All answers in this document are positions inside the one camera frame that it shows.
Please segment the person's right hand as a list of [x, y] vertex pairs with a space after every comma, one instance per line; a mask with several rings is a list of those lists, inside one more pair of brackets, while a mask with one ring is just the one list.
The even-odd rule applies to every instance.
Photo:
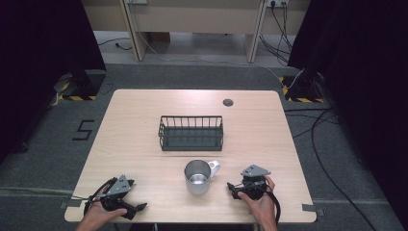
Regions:
[[252, 215], [256, 221], [275, 220], [275, 204], [272, 199], [265, 193], [259, 200], [252, 200], [246, 194], [239, 193], [242, 200], [249, 208], [249, 214]]

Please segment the person's left hand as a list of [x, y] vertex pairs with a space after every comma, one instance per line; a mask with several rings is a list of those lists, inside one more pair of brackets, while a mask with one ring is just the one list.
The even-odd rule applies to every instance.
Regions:
[[107, 223], [111, 219], [121, 217], [126, 213], [127, 210], [123, 208], [116, 209], [114, 211], [106, 211], [103, 208], [99, 198], [95, 198], [89, 206], [89, 209], [82, 220], [92, 220]]

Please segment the black stand base striped tape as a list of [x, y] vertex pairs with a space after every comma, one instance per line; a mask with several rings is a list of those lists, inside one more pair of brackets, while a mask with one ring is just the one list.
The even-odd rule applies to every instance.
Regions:
[[297, 76], [279, 78], [284, 97], [289, 102], [323, 103], [324, 99], [315, 81], [303, 82]]
[[104, 70], [85, 70], [80, 76], [66, 73], [55, 85], [56, 98], [69, 101], [91, 101], [96, 96], [104, 82]]

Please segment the black tape floor mark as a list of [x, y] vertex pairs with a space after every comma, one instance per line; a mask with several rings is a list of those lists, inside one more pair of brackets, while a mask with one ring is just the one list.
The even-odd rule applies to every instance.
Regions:
[[74, 141], [87, 141], [92, 133], [92, 130], [88, 128], [88, 125], [93, 123], [93, 119], [83, 119], [77, 128], [78, 137], [73, 137]]

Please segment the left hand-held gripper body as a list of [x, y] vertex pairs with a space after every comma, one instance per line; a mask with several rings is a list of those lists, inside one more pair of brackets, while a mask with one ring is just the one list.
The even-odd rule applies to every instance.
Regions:
[[126, 209], [134, 212], [135, 208], [124, 201], [124, 196], [131, 190], [131, 184], [124, 174], [108, 182], [108, 187], [99, 196], [103, 208], [107, 211]]

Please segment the beige background desk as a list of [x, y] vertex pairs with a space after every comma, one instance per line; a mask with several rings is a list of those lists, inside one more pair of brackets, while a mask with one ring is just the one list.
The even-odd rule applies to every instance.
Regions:
[[141, 62], [149, 32], [242, 35], [246, 60], [255, 60], [266, 0], [119, 0]]

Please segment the dark curtain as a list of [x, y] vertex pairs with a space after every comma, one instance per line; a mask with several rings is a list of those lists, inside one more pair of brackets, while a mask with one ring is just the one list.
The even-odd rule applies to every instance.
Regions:
[[408, 229], [408, 0], [310, 0], [289, 64], [324, 76]]
[[0, 164], [60, 77], [104, 67], [81, 0], [0, 0]]

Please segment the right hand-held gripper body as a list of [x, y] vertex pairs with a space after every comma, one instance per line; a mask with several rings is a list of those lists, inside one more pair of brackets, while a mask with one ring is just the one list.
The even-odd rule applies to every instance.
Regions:
[[259, 200], [265, 193], [269, 195], [266, 176], [270, 171], [251, 165], [242, 171], [241, 192], [246, 194], [252, 200]]

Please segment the grey tape piece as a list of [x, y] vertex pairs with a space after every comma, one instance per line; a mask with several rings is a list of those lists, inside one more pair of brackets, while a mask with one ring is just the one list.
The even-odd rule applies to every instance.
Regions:
[[82, 204], [82, 200], [81, 199], [68, 199], [63, 201], [60, 204], [60, 208], [61, 209], [66, 209], [68, 207], [80, 207]]
[[318, 217], [325, 216], [324, 210], [313, 204], [302, 204], [302, 210], [305, 212], [315, 212]]

